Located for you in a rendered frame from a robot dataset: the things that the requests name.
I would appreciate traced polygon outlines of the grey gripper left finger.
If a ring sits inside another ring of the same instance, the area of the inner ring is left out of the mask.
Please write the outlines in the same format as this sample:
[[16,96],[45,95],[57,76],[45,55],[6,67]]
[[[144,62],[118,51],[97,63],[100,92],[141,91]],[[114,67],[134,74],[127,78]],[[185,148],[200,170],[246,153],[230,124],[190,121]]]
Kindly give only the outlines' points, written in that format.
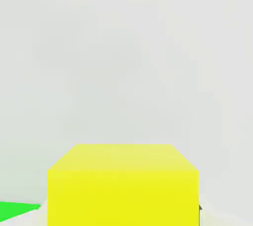
[[39,209],[0,222],[0,226],[47,226],[47,200]]

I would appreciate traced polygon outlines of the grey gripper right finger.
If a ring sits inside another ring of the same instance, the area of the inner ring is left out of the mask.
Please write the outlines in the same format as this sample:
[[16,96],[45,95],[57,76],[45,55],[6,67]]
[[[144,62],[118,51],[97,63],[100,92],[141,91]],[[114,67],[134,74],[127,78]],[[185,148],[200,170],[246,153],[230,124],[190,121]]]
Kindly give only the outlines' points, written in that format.
[[207,206],[202,206],[200,226],[251,226],[251,223],[235,216],[218,212]]

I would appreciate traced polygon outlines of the small yellow cube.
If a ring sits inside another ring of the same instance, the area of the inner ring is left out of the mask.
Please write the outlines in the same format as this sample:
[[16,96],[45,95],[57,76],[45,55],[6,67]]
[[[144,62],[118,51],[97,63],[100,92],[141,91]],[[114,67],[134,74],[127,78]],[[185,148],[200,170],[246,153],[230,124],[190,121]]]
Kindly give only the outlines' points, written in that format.
[[199,172],[169,144],[79,144],[47,172],[47,226],[200,226]]

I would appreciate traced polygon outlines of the small green cube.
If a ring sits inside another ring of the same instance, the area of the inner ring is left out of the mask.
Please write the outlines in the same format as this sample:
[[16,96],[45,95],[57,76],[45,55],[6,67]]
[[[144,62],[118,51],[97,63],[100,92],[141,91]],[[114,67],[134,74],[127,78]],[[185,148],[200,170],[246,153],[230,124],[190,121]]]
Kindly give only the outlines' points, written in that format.
[[0,222],[37,210],[40,204],[0,201]]

